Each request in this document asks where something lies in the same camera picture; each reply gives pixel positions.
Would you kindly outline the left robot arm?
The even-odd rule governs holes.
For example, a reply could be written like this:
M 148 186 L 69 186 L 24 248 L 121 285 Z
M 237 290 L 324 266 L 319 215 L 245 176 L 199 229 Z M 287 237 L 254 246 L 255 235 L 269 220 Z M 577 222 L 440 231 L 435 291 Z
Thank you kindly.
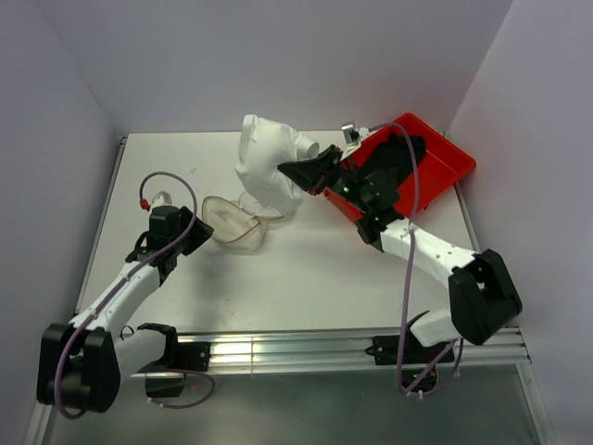
M 178 265 L 214 233 L 186 207 L 161 205 L 150 211 L 116 279 L 86 310 L 65 324 L 50 324 L 41 339 L 36 399 L 68 418 L 105 412 L 120 384 L 144 369 L 170 370 L 181 358 L 178 332 L 166 324 L 143 323 L 121 339 L 127 322 Z

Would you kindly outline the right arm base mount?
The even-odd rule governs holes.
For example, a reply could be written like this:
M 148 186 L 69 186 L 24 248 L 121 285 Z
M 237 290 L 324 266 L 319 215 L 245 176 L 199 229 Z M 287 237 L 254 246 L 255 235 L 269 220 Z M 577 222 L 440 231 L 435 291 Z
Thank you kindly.
M 457 362 L 453 348 L 447 342 L 423 346 L 412 334 L 407 334 L 399 353 L 400 335 L 375 336 L 364 350 L 376 366 L 396 368 L 398 390 L 406 397 L 422 399 L 441 387 L 439 364 Z

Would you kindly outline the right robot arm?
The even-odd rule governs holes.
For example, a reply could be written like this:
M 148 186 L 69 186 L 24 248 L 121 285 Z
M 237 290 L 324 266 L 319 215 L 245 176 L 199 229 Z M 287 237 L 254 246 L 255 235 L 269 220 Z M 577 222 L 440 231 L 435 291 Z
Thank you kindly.
M 365 244 L 407 261 L 409 270 L 419 268 L 446 289 L 447 307 L 409 319 L 410 285 L 404 285 L 400 343 L 406 358 L 421 361 L 434 345 L 457 339 L 482 345 L 523 309 L 509 270 L 496 251 L 457 247 L 397 211 L 397 189 L 408 178 L 412 203 L 419 203 L 423 154 L 393 143 L 386 150 L 386 156 L 374 151 L 369 167 L 355 167 L 330 146 L 314 159 L 285 162 L 278 170 L 311 195 L 331 191 L 343 198 L 360 212 L 355 225 Z

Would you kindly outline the black garment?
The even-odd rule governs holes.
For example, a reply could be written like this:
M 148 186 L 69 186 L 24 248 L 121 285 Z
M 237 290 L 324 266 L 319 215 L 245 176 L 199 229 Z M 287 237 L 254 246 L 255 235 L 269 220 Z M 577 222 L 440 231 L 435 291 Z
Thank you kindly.
M 359 167 L 363 178 L 377 171 L 394 173 L 397 186 L 401 186 L 413 174 L 410 150 L 403 135 L 389 133 L 387 139 L 373 148 Z

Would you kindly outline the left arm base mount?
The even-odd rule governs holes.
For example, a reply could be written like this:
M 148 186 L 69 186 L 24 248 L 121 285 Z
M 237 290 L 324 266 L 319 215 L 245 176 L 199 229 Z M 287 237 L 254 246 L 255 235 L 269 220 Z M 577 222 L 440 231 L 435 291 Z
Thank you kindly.
M 172 410 L 206 402 L 216 390 L 216 382 L 208 374 L 209 359 L 208 342 L 181 343 L 171 362 L 143 368 L 148 401 Z

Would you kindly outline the white bra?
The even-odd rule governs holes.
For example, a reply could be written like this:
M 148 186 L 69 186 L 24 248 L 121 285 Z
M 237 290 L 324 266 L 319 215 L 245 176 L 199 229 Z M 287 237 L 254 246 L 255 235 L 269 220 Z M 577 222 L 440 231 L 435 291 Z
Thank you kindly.
M 303 202 L 303 192 L 278 167 L 314 159 L 319 153 L 318 142 L 291 126 L 248 114 L 242 123 L 235 172 L 263 207 L 290 214 Z

